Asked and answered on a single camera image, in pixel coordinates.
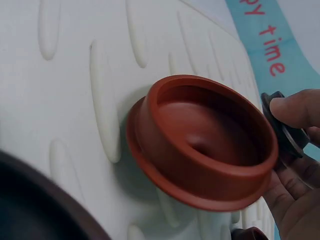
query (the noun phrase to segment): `white plastic panel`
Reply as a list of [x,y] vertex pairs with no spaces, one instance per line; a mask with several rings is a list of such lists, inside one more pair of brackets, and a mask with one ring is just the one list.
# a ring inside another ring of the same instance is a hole
[[250,226],[273,239],[263,199],[234,213],[186,206],[157,192],[125,139],[129,109],[172,74],[209,77],[260,107],[236,37],[179,0],[1,6],[2,149],[52,178],[114,240],[228,240],[232,229]]

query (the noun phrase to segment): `dark brown rubber object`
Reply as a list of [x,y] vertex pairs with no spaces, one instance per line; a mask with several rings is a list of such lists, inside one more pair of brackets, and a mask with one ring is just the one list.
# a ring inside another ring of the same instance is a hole
[[4,240],[110,240],[61,188],[1,151],[0,236]]
[[209,211],[255,202],[278,157],[276,135],[255,106],[193,75],[156,82],[132,107],[126,137],[138,165],[161,190]]
[[235,229],[231,234],[232,240],[268,240],[267,236],[256,227],[248,229]]

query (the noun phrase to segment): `embossed pattern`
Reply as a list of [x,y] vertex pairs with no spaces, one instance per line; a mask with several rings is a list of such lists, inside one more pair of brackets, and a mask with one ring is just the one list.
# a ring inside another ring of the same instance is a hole
[[3,5],[2,149],[51,177],[114,240],[229,240],[232,229],[250,226],[273,239],[263,199],[234,213],[179,203],[138,168],[124,134],[129,109],[167,75],[210,78],[261,109],[235,36],[179,0]]

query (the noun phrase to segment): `human hand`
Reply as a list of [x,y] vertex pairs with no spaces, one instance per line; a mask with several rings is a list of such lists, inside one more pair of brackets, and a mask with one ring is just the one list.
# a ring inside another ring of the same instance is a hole
[[[270,103],[275,118],[307,131],[320,147],[320,89],[303,90]],[[286,168],[272,172],[263,195],[282,240],[320,239],[320,164],[304,156],[284,162]]]

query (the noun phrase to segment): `black rubber object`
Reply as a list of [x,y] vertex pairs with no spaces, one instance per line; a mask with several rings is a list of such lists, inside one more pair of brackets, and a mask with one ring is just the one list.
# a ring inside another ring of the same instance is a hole
[[0,239],[110,240],[96,220],[66,192],[1,151]]
[[307,132],[302,128],[293,128],[280,122],[270,111],[271,100],[284,97],[280,91],[276,91],[271,95],[262,93],[262,111],[277,136],[279,150],[287,152],[297,158],[302,158],[304,156],[304,147],[310,142]]

